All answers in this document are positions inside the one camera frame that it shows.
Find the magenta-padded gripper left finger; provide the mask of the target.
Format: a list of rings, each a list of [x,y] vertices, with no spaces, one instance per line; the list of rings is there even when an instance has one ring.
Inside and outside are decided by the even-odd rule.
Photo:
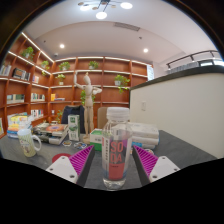
[[[94,155],[94,146],[88,146],[70,157],[60,156],[47,171],[84,187]]]

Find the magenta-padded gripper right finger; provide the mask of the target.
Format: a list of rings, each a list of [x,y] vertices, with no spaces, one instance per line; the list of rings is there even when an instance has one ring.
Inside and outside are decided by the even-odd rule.
[[[133,146],[132,154],[143,186],[180,170],[168,157],[157,157],[139,146]]]

